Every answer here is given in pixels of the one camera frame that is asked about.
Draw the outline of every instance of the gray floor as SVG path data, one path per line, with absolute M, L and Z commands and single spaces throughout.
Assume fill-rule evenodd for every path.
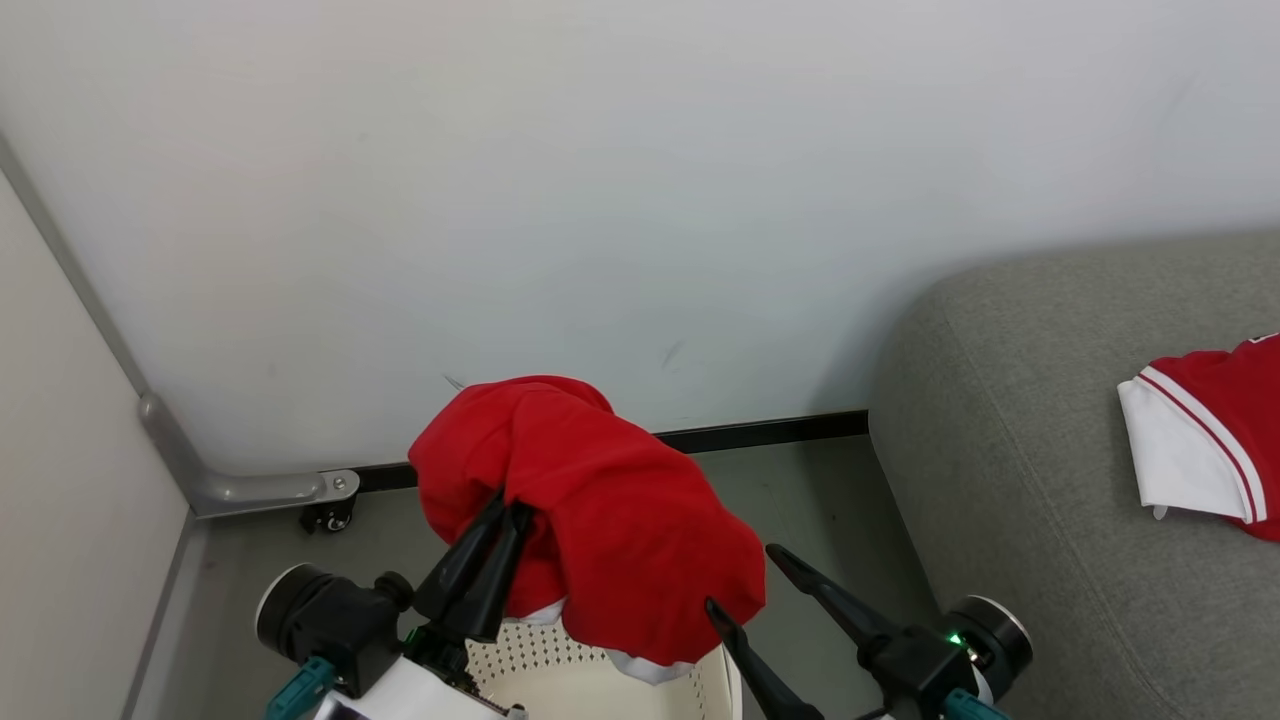
M 695 456 L 724 505 L 764 542 L 780 542 L 900 620 L 925 620 L 933 600 L 865 437 Z M 383 570 L 413 582 L 440 557 L 415 491 L 362 496 L 346 532 L 306 536 L 297 512 L 215 520 L 170 669 L 163 716 L 257 719 L 293 673 L 257 644 L 251 621 L 268 584 L 298 562 L 367 584 Z M 772 566 L 769 603 L 748 625 L 753 647 L 827 717 L 878 707 L 854 647 L 817 603 Z M 403 629 L 417 624 L 406 616 Z M 749 703 L 746 717 L 763 717 Z

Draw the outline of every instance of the gray sofa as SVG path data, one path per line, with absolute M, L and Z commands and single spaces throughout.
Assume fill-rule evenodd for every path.
M 938 602 L 1028 625 L 1015 720 L 1280 717 L 1280 544 L 1155 520 L 1116 396 L 1151 359 L 1276 331 L 1280 233 L 996 265 L 901 320 L 872 438 Z

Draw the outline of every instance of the black baseboard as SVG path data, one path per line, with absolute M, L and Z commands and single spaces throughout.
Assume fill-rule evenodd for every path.
M 675 430 L 657 433 L 654 437 L 686 455 L 695 455 L 716 450 L 735 450 L 759 445 L 864 434 L 867 434 L 867 411 L 854 410 L 850 413 L 832 413 L 829 415 L 810 415 L 808 418 L 787 418 L 783 420 Z M 404 489 L 417 486 L 417 473 L 407 462 L 370 465 L 367 468 L 355 468 L 355 470 L 360 474 L 360 492 Z

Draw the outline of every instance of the red cloth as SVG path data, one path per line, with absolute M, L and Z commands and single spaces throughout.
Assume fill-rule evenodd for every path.
M 1185 391 L 1199 401 L 1213 419 L 1225 428 L 1224 437 L 1213 436 L 1239 475 L 1242 500 L 1251 509 L 1254 523 L 1233 518 L 1251 536 L 1280 542 L 1280 506 L 1272 509 L 1270 498 L 1280 497 L 1280 334 L 1242 342 L 1234 351 L 1204 350 L 1183 357 L 1161 357 L 1151 366 L 1175 383 L 1164 388 L 1147 379 L 1178 404 L 1193 420 L 1201 410 L 1179 402 L 1169 391 Z
M 451 544 L 503 483 L 508 503 L 538 510 L 508 616 L 567 597 L 575 641 L 668 666 L 719 644 L 708 596 L 739 623 L 764 606 L 755 533 L 692 460 L 616 416 L 581 380 L 467 387 L 408 457 L 426 520 Z

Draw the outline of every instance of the black knob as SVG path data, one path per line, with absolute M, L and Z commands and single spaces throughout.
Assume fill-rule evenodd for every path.
M 388 570 L 379 575 L 374 580 L 374 592 L 390 600 L 401 612 L 413 606 L 413 585 L 399 573 Z

